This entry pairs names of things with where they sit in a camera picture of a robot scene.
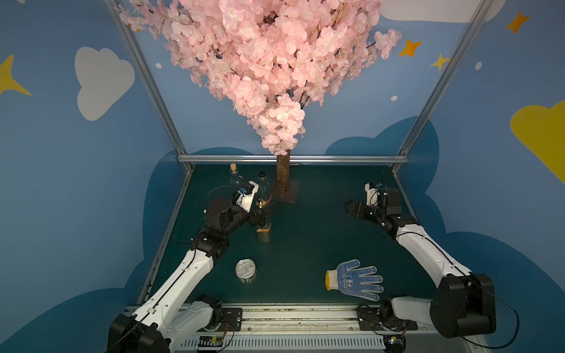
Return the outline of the clear square glass bottle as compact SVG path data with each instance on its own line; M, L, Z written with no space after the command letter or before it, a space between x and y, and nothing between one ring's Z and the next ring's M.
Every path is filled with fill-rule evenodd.
M272 205L270 204L270 199L267 200L264 197L258 197L257 201L257 209L259 211L259 223L256 225L256 234L257 239L261 243L268 244L271 242L272 239L272 221L271 221L271 212L272 212Z

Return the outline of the yellow bottle label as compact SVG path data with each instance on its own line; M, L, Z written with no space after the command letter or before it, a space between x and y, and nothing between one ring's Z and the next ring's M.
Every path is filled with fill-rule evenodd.
M272 224L270 222L264 224L264 225L257 225L256 226L256 232L257 233L270 233L272 229Z

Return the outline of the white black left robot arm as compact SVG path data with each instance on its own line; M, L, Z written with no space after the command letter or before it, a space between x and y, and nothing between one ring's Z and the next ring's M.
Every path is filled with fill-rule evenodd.
M268 204L259 210L215 199L205 212L205 227L169 279L131 316L119 315L110 325L108 352L175 352L186 338L222 320L222 303L203 295L184 312L180 308L219 262L230 235L244 224L263 226L271 216Z

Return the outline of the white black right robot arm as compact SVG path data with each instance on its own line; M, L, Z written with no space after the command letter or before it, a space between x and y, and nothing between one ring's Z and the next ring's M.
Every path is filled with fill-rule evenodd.
M405 322L432 326L445 338L495 332L494 283L459 263L435 242L425 228L401 206L398 190L367 184L365 200L345 204L349 216L380 226L404 247L436 286L434 299L394 297L379 309L380 323L394 329Z

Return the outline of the black capped glass bottle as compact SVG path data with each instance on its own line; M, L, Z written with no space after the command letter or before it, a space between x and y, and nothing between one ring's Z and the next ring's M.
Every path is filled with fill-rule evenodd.
M261 170L258 172L258 192L257 206L259 208L266 207L272 200L272 187L266 179L266 172Z

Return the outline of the cork stoppered glass bottle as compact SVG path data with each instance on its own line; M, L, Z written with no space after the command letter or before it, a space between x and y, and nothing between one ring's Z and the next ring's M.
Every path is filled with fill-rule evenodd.
M235 163L230 164L230 186L238 191L245 191L246 180L238 173L238 167Z

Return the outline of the blue dotted work glove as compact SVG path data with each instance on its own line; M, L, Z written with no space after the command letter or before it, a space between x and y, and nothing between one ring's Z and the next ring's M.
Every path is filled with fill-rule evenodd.
M378 302L384 292L383 278L375 266L361 267L359 260L340 263L325 274L325 288L349 296Z

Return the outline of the aluminium back crossbar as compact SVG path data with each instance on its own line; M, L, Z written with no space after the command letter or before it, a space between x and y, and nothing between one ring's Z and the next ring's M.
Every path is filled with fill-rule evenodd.
M273 155L236 155L236 154L180 154L177 157L181 163L276 163ZM407 156L401 155L292 155L290 163L321 163L321 164L406 164Z

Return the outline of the small green circuit board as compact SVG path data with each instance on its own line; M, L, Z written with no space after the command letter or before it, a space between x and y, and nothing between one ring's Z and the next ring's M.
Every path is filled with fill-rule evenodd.
M224 339L220 336L200 336L197 348L202 349L221 349L224 346Z

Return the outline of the pink cherry blossom tree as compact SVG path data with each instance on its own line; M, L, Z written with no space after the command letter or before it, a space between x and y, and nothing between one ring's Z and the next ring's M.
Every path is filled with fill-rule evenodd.
M280 193L305 133L305 108L337 94L403 34L376 30L380 1L127 1L120 19L163 39L172 63L229 99L277 157Z

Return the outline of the brown tree base plate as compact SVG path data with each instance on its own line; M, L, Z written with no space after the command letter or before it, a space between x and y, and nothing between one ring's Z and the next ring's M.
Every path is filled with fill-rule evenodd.
M297 196L300 184L297 181L289 180L286 188L286 192L281 194L279 182L275 182L275 186L272 189L273 200L279 202L285 202L289 204L295 204L297 202Z

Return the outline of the aluminium frame post right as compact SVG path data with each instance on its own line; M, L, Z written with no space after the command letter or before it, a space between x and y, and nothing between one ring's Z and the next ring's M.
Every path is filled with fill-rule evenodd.
M450 82L456 75L459 66L462 64L467 53L481 32L481 29L487 22L486 18L488 12L494 6L494 3L495 1L493 0L482 0L478 2L478 6L476 7L475 12L472 13L468 24L460 36L451 54L451 58L448 60L447 66L441 70L441 74L425 102L424 107L408 131L408 134L397 153L398 161L391 165L391 171L394 176L397 175L402 164L406 164L408 162L410 150L421 135L426 123L428 123L435 108L440 102L441 97L444 95Z

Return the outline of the aluminium frame post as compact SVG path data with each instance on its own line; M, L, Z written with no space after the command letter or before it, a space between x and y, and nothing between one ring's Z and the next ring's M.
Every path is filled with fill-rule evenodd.
M191 174L194 171L194 166L190 162L180 161L180 156L186 154L185 145L182 142L169 109L168 107L166 107L166 103L163 100L156 81L154 80L141 47L139 46L139 43L133 31L120 19L118 7L121 2L115 0L104 0L104 4L106 5L118 31L120 32L122 40L125 43L133 62L135 63L135 67L138 69L138 73L141 76L149 97L151 98L152 103L157 110L157 114L159 115L160 120L162 121L163 126L165 127L166 132L168 133L169 138L177 152L177 158L179 162L183 164L185 170Z
M406 164L408 162L410 150L421 135L426 123L428 123L435 108L440 102L441 97L444 95L450 82L456 75L459 66L462 64L467 53L481 32L481 29L487 22L486 18L488 12L494 6L494 3L495 1L493 0L482 0L478 2L478 6L476 7L475 12L472 13L468 24L460 36L451 54L451 58L448 60L447 66L441 70L441 74L425 102L424 107L408 131L408 134L397 153L398 161L391 165L391 171L394 176L397 175L402 164Z

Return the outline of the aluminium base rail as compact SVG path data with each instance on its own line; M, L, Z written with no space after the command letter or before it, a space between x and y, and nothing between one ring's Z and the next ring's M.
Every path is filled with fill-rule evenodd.
M107 352L487 352L481 336L444 338L428 324L388 329L378 309L351 304L208 304L170 322L131 307L110 326Z

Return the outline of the aluminium frame post left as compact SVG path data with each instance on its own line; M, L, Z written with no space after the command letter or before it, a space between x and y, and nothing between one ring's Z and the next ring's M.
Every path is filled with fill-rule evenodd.
M183 164L185 170L191 174L194 171L194 166L190 162L180 161L180 156L186 154L185 145L182 142L169 109L168 107L166 107L166 103L163 100L156 81L154 80L141 47L139 46L139 43L133 31L120 19L118 7L121 2L115 0L104 0L104 4L106 5L118 31L120 32L122 40L125 43L133 62L135 63L135 67L138 69L138 73L141 76L149 97L151 98L152 103L157 110L157 114L159 115L160 120L162 121L163 126L165 127L166 132L168 133L169 138L177 152L177 158L179 162Z

